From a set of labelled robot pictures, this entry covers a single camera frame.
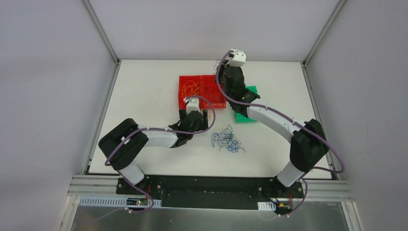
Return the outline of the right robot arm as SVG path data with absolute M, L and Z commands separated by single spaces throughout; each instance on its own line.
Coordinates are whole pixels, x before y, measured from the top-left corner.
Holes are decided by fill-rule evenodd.
M 289 162 L 272 181 L 274 193 L 287 196 L 292 185 L 329 151 L 321 124 L 315 119 L 296 120 L 272 110 L 257 93 L 246 87 L 240 67 L 226 65 L 220 68 L 217 77 L 234 112 L 266 125 L 289 142 Z

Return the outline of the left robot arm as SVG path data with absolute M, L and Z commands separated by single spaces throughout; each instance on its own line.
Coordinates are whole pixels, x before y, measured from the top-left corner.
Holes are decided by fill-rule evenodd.
M 142 194 L 147 188 L 147 177 L 136 163 L 143 148 L 178 148 L 191 140 L 194 134 L 208 129 L 208 111 L 179 110 L 179 121 L 161 129 L 138 125 L 127 118 L 103 136 L 98 147 L 107 158 L 107 165 L 129 181 L 128 188 L 134 194 Z

